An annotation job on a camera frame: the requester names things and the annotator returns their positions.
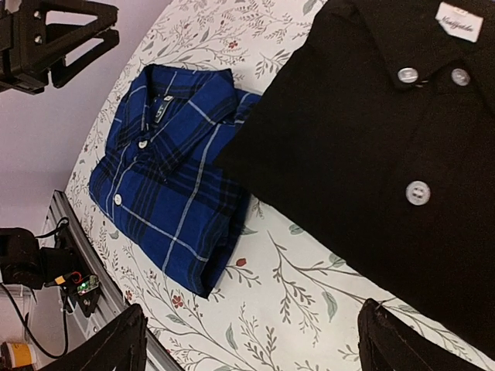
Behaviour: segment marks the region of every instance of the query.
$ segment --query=black mount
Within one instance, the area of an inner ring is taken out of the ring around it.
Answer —
[[[85,280],[94,274],[68,228],[55,234],[55,246],[39,248],[36,237],[23,228],[0,228],[0,282],[4,284],[22,284],[33,290],[41,290],[43,285],[52,283],[59,276],[77,271]],[[71,279],[63,283],[62,299],[75,308],[79,305],[84,316],[89,318],[97,308],[101,288],[85,294],[77,292],[77,286]],[[72,312],[68,305],[66,310]]]
[[[47,25],[46,14],[51,11],[97,18],[85,26]],[[24,0],[12,14],[0,9],[0,92],[42,93],[50,71],[53,86],[63,87],[118,45],[118,31],[110,29],[117,22],[117,13],[112,5],[84,0]],[[67,54],[91,39],[102,42],[67,66]]]
[[[147,320],[134,304],[66,356],[40,371],[145,371]]]

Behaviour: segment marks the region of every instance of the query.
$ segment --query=metal rail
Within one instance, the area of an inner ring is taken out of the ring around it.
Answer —
[[[76,241],[77,248],[91,270],[100,278],[102,295],[98,300],[95,313],[90,318],[85,318],[79,308],[76,308],[73,313],[84,336],[89,339],[100,328],[122,313],[128,307],[128,303],[124,301],[122,292],[112,281],[96,251],[90,245],[67,196],[63,192],[55,191],[49,207],[48,219],[53,225],[56,225],[57,221],[64,216],[69,218],[69,231]],[[146,335],[148,339],[147,371],[183,371],[149,329]]]

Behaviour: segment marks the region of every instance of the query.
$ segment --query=floral bedsheet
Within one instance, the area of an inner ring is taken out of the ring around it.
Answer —
[[[164,277],[88,195],[115,110],[149,63],[231,68],[263,92],[300,47],[324,0],[175,0],[142,40],[104,102],[66,193],[108,273],[187,371],[360,370],[357,314],[366,298],[483,369],[495,362],[361,277],[270,206],[252,199],[241,241],[209,300]]]

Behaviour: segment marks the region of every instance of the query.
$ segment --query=shirt tag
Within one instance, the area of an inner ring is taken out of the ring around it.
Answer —
[[[159,109],[156,111],[155,124],[158,124],[163,119],[163,115],[167,111],[167,108],[169,107],[172,100],[173,97],[171,95],[167,95],[165,98],[163,98],[162,104],[160,104]]]
[[[442,2],[435,19],[450,36],[459,37],[472,43],[478,41],[483,18],[464,9]]]

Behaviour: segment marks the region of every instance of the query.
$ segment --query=blue plaid shirt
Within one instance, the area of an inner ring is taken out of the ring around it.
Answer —
[[[174,281],[211,292],[241,234],[249,195],[213,166],[258,102],[230,70],[147,66],[118,106],[90,195]]]

